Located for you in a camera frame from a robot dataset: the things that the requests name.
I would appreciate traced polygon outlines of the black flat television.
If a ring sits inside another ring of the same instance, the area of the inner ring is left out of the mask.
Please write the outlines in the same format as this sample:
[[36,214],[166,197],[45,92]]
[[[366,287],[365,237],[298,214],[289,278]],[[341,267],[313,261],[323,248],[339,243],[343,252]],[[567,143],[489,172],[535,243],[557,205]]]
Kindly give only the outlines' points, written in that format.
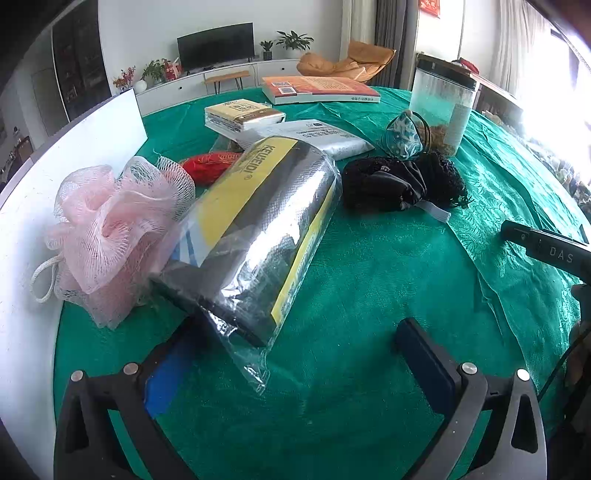
[[177,38],[177,49],[181,67],[187,72],[252,59],[253,24],[228,25],[184,35]]

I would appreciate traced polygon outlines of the black yellow packaged cloth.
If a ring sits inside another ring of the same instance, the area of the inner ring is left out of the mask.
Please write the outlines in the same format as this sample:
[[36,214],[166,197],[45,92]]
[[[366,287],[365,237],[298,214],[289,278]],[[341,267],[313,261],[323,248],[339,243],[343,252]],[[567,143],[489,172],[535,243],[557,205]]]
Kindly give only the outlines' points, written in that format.
[[165,235],[149,281],[211,325],[256,393],[342,195],[335,160],[283,136],[256,141]]

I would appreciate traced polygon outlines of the clear jar black lid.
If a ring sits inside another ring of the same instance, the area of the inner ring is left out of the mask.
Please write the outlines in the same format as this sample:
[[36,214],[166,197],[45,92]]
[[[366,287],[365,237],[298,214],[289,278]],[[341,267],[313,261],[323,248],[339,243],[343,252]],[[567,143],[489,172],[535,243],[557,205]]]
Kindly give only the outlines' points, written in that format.
[[447,157],[460,147],[478,86],[465,67],[417,55],[410,109],[429,125],[432,148]]

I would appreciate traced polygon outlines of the black fabric pouch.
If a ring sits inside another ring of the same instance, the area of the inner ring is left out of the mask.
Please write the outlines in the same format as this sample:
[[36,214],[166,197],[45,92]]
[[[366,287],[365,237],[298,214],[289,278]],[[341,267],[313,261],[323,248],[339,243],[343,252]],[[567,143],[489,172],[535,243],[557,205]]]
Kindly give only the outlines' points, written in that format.
[[342,169],[342,202],[349,211],[405,211],[418,207],[441,223],[448,223],[450,209],[427,199],[427,187],[415,160],[363,158]]

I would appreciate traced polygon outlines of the small dark potted plant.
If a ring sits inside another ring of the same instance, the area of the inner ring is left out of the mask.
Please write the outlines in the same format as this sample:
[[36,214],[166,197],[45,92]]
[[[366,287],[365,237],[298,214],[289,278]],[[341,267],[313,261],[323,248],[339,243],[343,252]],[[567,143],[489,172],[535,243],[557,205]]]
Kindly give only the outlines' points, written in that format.
[[259,46],[262,47],[263,50],[263,60],[270,61],[271,59],[273,59],[273,40],[260,41]]

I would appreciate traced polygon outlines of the blue patterned sachet pouch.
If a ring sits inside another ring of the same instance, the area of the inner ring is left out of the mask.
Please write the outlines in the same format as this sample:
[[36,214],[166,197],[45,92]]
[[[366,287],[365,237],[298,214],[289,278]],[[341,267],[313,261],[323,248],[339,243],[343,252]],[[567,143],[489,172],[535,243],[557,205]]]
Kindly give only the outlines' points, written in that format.
[[431,149],[432,135],[427,121],[412,110],[404,110],[386,127],[382,148],[390,156],[408,160]]

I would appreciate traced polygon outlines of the pink mesh bath pouf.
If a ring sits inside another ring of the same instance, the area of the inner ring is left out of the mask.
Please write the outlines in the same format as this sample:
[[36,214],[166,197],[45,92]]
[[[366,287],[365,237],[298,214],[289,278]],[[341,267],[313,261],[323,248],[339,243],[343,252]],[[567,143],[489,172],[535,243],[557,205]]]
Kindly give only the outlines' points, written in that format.
[[144,295],[148,271],[165,234],[195,200],[193,179],[178,163],[141,156],[121,173],[108,165],[70,173],[55,197],[55,224],[45,234],[51,297],[82,307],[100,328],[116,328]]

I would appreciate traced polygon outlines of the grey plastic mailer bag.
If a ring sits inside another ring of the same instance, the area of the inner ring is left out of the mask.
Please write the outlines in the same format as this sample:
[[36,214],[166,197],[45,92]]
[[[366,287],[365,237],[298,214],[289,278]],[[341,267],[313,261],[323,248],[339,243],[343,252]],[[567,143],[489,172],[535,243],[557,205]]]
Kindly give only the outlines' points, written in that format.
[[287,121],[252,128],[238,134],[235,142],[242,149],[248,149],[257,141],[271,136],[307,142],[330,155],[335,161],[366,154],[374,149],[367,140],[315,119]]

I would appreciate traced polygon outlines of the orange hardcover book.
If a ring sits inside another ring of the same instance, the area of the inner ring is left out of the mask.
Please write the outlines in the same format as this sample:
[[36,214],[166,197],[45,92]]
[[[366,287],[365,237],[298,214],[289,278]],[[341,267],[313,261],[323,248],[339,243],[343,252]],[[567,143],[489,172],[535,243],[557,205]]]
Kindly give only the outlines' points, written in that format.
[[263,77],[262,89],[273,105],[381,101],[378,91],[364,83],[341,77]]

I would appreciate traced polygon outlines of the white cardboard storage box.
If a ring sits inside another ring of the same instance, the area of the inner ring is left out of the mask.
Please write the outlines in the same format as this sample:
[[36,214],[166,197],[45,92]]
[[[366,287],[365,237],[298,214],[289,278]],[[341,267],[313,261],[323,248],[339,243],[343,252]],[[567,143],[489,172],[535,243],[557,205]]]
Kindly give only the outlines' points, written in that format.
[[33,473],[53,476],[55,343],[62,301],[36,301],[35,269],[52,257],[45,234],[70,173],[95,165],[120,172],[146,141],[134,92],[78,117],[34,152],[1,194],[1,421]]

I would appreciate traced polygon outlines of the red wall hanging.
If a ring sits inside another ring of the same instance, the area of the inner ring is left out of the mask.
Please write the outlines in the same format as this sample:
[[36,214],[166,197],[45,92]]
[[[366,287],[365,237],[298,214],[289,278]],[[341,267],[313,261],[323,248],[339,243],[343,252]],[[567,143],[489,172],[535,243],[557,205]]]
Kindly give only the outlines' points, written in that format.
[[420,0],[419,1],[420,11],[439,18],[441,13],[440,0]]

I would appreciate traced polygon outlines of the black mesh net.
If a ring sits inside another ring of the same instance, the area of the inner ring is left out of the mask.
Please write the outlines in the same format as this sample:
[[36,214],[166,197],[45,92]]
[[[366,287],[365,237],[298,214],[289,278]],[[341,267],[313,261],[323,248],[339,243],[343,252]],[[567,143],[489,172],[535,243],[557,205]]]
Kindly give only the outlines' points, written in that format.
[[415,159],[427,187],[427,199],[443,209],[469,207],[467,186],[455,164],[437,151],[419,154]]

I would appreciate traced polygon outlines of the beige tissue pack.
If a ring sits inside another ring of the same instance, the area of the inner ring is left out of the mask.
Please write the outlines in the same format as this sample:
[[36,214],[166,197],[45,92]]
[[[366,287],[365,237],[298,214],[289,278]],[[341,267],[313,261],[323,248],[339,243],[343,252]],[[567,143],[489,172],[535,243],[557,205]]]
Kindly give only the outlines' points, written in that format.
[[204,125],[228,139],[256,127],[286,121],[286,115],[269,105],[247,99],[226,101],[204,109]]

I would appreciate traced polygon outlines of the red foil packet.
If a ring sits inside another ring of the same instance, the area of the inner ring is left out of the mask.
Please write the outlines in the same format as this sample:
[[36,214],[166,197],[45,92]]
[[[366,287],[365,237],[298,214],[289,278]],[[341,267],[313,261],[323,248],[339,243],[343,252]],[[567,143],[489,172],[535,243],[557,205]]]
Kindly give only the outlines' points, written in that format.
[[236,152],[214,151],[189,157],[180,165],[197,187],[207,187],[214,184],[241,155]]

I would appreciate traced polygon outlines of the white tv cabinet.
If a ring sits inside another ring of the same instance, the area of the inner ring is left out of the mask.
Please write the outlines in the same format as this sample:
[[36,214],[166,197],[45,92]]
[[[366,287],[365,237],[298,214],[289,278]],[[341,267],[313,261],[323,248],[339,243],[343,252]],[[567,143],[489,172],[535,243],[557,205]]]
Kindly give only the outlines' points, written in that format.
[[[153,86],[136,95],[142,117],[195,99],[215,95],[211,86],[204,84],[204,78],[230,72],[249,70],[250,77],[243,80],[247,88],[262,87],[263,77],[297,76],[297,59],[280,59],[235,64],[198,73],[187,74],[177,80]],[[221,93],[238,91],[233,82],[224,82]]]

